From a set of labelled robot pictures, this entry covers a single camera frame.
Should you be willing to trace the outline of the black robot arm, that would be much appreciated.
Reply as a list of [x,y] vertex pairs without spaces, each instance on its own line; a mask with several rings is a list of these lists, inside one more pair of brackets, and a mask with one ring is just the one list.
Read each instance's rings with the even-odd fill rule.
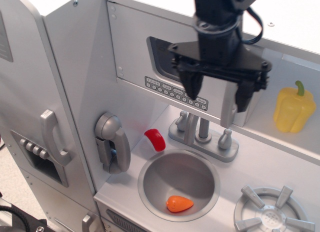
[[173,43],[171,66],[189,96],[195,100],[203,77],[213,77],[237,84],[235,104],[238,112],[246,111],[255,92],[266,89],[272,64],[249,51],[263,33],[243,39],[243,13],[247,11],[259,25],[260,17],[252,10],[256,0],[194,0],[193,27],[198,39]]

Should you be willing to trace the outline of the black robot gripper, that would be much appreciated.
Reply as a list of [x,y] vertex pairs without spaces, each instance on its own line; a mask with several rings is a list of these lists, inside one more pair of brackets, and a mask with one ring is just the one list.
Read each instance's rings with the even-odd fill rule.
[[197,41],[172,43],[172,67],[191,99],[196,99],[204,76],[238,84],[237,112],[245,112],[253,94],[266,89],[271,63],[250,52],[246,46],[259,42],[263,33],[243,39],[242,21],[238,16],[224,25],[214,25],[198,17],[194,20]]

